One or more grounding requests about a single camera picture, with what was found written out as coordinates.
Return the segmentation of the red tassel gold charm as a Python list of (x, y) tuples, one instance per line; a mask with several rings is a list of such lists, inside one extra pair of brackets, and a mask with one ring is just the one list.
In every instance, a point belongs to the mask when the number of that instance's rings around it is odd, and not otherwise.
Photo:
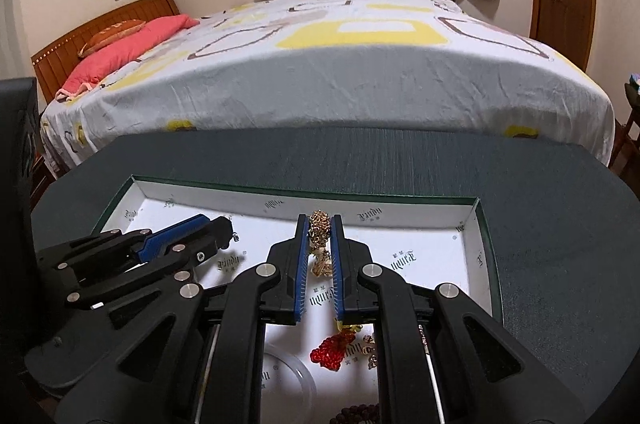
[(363, 326), (359, 324), (345, 326), (342, 322), (337, 322), (336, 332), (309, 352), (310, 362), (318, 364), (323, 369), (337, 372), (345, 360), (361, 352), (357, 337), (362, 329)]

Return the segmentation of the dark green table cloth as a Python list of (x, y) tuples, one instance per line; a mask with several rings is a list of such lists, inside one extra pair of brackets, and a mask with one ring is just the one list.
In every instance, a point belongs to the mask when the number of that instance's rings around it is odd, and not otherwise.
[(494, 244), (506, 328), (597, 422), (638, 421), (639, 203), (582, 147), (342, 127), (126, 136), (47, 189), (32, 213), (36, 248), (89, 234), (132, 176), (476, 197)]

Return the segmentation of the pearl flower rhinestone brooch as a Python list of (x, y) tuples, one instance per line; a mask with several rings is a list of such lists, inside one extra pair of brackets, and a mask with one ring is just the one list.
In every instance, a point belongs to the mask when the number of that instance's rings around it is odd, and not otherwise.
[(367, 365), (369, 370), (373, 370), (378, 366), (378, 351), (373, 335), (364, 335), (362, 337), (362, 353), (367, 357)]

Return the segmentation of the pink pillow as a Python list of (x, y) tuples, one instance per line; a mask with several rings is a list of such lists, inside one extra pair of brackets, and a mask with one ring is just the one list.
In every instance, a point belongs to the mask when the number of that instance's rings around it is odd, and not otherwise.
[(55, 93), (58, 102), (70, 101), (95, 88), (105, 77), (185, 29), (200, 24), (188, 14), (162, 16), (144, 23), (130, 35), (119, 37), (82, 59)]

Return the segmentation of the bed with patterned sheet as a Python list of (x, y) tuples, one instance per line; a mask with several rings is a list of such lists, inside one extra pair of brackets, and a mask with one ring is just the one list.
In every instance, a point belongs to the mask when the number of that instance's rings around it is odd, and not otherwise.
[(549, 139), (612, 154), (608, 95), (550, 46), (449, 0), (268, 0), (196, 18), (41, 117), (74, 168), (116, 138), (329, 125)]

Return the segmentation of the white jade bangle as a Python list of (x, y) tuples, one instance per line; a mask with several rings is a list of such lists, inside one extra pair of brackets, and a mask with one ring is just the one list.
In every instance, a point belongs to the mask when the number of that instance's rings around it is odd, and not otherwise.
[(282, 348), (266, 345), (260, 422), (311, 423), (316, 398), (316, 383), (305, 364)]

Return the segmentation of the green jewelry tray box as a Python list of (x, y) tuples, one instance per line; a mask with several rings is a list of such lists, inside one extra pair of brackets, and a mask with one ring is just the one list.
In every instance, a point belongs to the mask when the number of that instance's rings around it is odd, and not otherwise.
[[(407, 282), (435, 288), (454, 283), (492, 318), (501, 320), (502, 295), (489, 225), (476, 197), (366, 196), (241, 189), (196, 182), (130, 178), (107, 202), (93, 230), (160, 231), (195, 215), (231, 220), (235, 237), (196, 269), (203, 287), (233, 281), (266, 260), (270, 247), (291, 239), (300, 214), (342, 217), (344, 234), (368, 245), (374, 262)], [(308, 254), (306, 305), (296, 326), (267, 326), (265, 346), (299, 358), (317, 387), (314, 419), (326, 423), (341, 410), (378, 401), (378, 375), (361, 352), (332, 372), (311, 363), (309, 352), (336, 332), (329, 244)]]

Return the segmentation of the orange brown pillow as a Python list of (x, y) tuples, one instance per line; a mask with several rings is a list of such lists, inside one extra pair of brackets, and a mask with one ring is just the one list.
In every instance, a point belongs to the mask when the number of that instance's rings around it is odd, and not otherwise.
[(106, 46), (121, 40), (122, 38), (139, 32), (146, 24), (145, 20), (122, 20), (93, 35), (78, 52), (78, 58), (87, 58), (87, 56), (96, 53)]

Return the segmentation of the wooden chair with clothes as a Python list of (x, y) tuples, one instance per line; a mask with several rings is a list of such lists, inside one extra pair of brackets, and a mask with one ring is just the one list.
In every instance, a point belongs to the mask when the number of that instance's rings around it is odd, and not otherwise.
[(639, 135), (631, 133), (639, 128), (639, 75), (631, 74), (624, 84), (630, 112), (626, 123), (616, 123), (614, 147), (608, 167), (627, 183), (638, 181), (632, 175), (639, 171)]

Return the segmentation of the wooden headboard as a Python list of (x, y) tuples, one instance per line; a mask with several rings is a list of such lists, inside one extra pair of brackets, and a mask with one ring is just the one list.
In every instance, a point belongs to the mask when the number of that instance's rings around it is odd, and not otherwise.
[(79, 64), (78, 53), (93, 35), (121, 20), (154, 20), (179, 13), (175, 0), (137, 0), (89, 20), (52, 41), (32, 56), (32, 67), (46, 104), (54, 99), (55, 92)]

